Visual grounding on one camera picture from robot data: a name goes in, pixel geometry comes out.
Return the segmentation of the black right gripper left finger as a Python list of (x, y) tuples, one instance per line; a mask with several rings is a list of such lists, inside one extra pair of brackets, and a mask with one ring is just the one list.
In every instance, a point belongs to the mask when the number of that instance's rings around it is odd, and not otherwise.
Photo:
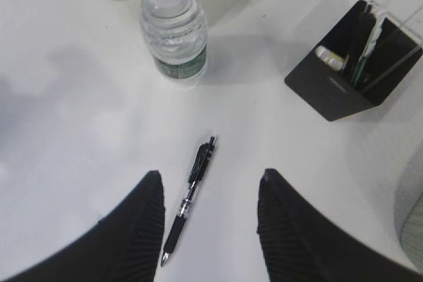
[(154, 281), (165, 231), (162, 178), (149, 171), (93, 228), (9, 281)]

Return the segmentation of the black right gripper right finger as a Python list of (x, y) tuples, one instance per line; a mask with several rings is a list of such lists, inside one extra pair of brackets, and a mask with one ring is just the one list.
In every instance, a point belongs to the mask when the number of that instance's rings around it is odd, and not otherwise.
[(421, 281), (336, 226), (274, 168), (260, 179), (257, 233), (271, 281)]

